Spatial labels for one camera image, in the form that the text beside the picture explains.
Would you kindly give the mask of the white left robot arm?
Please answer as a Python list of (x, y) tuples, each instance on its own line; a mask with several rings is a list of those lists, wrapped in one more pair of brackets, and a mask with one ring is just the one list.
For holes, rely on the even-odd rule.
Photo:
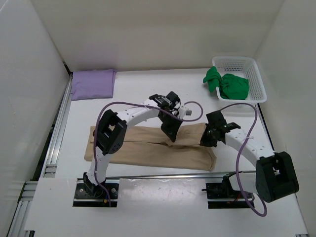
[(111, 109), (101, 110), (93, 132), (93, 159), (88, 172), (83, 175), (85, 192), (92, 198), (110, 199), (105, 187), (106, 170), (112, 154), (123, 145), (128, 129), (148, 119), (159, 118), (161, 130), (172, 141), (186, 115), (186, 108), (180, 105), (177, 94), (167, 96), (152, 95), (142, 104), (132, 104), (131, 108), (120, 112)]

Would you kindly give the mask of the beige t-shirt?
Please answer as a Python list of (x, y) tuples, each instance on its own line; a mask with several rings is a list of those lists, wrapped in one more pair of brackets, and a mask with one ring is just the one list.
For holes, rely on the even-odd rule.
[(205, 123), (181, 126), (173, 143), (160, 128), (134, 126), (110, 163), (210, 171), (216, 156), (200, 145), (205, 129)]

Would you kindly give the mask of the purple t-shirt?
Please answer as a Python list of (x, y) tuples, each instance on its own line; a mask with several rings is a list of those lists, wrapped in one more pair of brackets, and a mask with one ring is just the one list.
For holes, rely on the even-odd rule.
[(116, 70), (73, 72), (72, 101), (112, 98)]

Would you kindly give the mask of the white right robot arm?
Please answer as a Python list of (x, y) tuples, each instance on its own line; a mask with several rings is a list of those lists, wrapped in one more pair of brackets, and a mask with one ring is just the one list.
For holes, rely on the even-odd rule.
[(200, 145), (216, 147), (218, 142), (240, 152), (255, 168), (252, 172), (231, 172), (222, 183), (211, 189), (215, 196), (234, 197), (241, 191), (257, 194), (265, 202), (272, 202), (299, 191), (299, 183), (287, 152), (276, 152), (251, 139), (234, 123), (227, 123), (220, 111), (208, 113), (206, 129)]

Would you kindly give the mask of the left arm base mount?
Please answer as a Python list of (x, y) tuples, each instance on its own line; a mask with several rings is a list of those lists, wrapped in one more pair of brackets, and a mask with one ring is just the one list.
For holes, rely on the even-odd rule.
[(103, 183), (107, 192), (98, 187), (91, 192), (82, 179), (77, 179), (73, 207), (116, 208), (119, 196), (119, 180)]

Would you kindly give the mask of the green t-shirt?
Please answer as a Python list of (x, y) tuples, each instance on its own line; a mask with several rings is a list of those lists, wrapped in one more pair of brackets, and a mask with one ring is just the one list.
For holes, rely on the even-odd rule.
[(220, 97), (230, 100), (245, 100), (249, 95), (249, 81), (233, 74), (221, 76), (215, 66), (206, 73), (203, 83), (208, 85), (210, 92), (219, 89)]

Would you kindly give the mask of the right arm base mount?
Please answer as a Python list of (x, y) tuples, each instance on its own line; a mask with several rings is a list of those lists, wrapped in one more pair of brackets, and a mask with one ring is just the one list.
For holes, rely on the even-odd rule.
[(229, 188), (224, 182), (209, 182), (201, 190), (206, 193), (208, 209), (249, 209), (246, 200), (254, 207), (254, 195), (246, 192), (246, 198), (241, 191)]

